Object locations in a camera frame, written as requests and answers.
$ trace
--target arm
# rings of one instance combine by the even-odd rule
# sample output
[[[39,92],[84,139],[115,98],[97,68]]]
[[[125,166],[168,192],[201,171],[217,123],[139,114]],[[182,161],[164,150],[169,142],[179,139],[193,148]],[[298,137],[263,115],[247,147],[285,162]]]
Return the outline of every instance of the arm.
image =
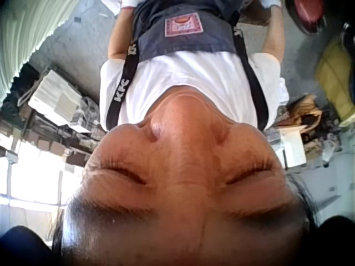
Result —
[[[271,6],[271,21],[265,38],[262,52],[272,54],[281,63],[285,53],[285,29],[282,8]]]
[[[134,8],[138,0],[123,0],[121,11],[112,30],[107,56],[109,59],[126,59],[128,47],[132,39]]]

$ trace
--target white t-shirt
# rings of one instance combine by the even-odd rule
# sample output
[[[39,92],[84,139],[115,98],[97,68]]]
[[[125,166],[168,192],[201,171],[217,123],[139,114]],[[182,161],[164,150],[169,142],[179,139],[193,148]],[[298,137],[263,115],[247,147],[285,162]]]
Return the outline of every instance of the white t-shirt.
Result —
[[[265,53],[249,62],[264,92],[269,109],[267,127],[278,108],[280,63]],[[124,60],[110,59],[101,69],[100,117],[106,130],[110,103],[120,82]],[[137,72],[121,106],[118,125],[142,121],[152,104],[172,86],[188,85],[207,96],[227,117],[257,127],[249,83],[236,54],[228,52],[175,52],[138,64]]]

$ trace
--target concrete floor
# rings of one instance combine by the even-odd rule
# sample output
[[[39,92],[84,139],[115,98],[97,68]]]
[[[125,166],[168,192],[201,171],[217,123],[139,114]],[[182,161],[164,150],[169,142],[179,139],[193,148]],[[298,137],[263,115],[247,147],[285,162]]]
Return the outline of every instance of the concrete floor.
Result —
[[[100,68],[107,59],[114,23],[112,12],[100,0],[80,0],[69,20],[45,40],[29,62],[39,72],[55,63],[68,73],[84,94],[98,101]],[[248,52],[259,52],[266,28],[247,24],[240,24],[240,28],[244,30]],[[313,93],[317,95],[319,105],[326,104],[326,97],[313,76],[332,31],[308,37],[298,30],[287,12],[285,28],[286,53],[282,77],[286,79],[291,99]]]

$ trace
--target white glove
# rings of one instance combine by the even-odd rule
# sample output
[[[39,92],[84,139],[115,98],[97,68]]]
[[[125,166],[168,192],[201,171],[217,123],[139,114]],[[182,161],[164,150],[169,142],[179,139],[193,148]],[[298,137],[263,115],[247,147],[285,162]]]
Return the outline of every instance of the white glove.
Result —
[[[138,6],[138,0],[122,0],[121,8],[137,7],[137,6]]]
[[[270,8],[271,6],[281,7],[281,0],[259,0],[264,8]]]

